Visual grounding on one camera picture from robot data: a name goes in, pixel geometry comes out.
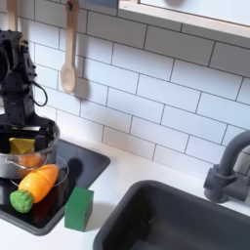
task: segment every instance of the shelf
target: shelf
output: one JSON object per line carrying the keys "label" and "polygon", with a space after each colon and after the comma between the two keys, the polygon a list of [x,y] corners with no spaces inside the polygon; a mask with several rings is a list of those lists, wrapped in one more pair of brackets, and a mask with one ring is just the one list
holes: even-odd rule
{"label": "shelf", "polygon": [[194,26],[214,29],[224,33],[250,38],[250,26],[233,22],[219,21],[192,14],[171,11],[138,3],[138,0],[120,0],[119,10],[134,12],[169,21],[177,21]]}

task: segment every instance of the dark gray sink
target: dark gray sink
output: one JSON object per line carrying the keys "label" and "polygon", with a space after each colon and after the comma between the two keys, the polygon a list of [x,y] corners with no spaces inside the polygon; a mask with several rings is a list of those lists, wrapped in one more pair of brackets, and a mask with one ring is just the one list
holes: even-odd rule
{"label": "dark gray sink", "polygon": [[250,218],[167,185],[131,186],[94,250],[249,250]]}

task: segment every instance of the white countertop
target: white countertop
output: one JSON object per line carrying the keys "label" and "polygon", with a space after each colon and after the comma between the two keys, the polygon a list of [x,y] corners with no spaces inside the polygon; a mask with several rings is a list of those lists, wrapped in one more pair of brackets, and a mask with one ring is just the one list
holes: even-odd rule
{"label": "white countertop", "polygon": [[[106,218],[128,188],[142,180],[156,180],[174,188],[203,197],[203,180],[140,158],[111,146],[70,135],[62,131],[61,138],[107,155],[110,165],[90,186],[95,192],[93,213],[85,232],[64,227],[64,218],[45,236],[34,236],[0,220],[1,248],[25,250],[92,250],[93,241]],[[250,216],[250,197],[246,203],[229,201],[224,206]]]}

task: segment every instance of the wooden spatula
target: wooden spatula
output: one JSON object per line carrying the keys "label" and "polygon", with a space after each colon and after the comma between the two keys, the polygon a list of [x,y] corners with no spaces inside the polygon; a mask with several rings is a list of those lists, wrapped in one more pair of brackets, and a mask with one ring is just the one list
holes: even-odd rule
{"label": "wooden spatula", "polygon": [[7,0],[8,28],[18,31],[18,3],[17,0]]}
{"label": "wooden spatula", "polygon": [[74,90],[78,78],[78,72],[75,67],[75,47],[79,9],[77,0],[67,1],[65,63],[61,71],[61,82],[63,89],[68,94]]}

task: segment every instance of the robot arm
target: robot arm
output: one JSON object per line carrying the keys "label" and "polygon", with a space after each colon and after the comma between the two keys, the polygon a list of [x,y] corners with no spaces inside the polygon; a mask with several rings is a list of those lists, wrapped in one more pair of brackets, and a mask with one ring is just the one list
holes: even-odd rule
{"label": "robot arm", "polygon": [[21,41],[21,33],[0,31],[0,96],[5,110],[0,115],[2,153],[9,153],[10,138],[34,139],[37,151],[48,147],[55,137],[55,122],[39,117],[34,110],[36,102],[32,86],[40,87],[34,82],[34,70],[27,42]]}

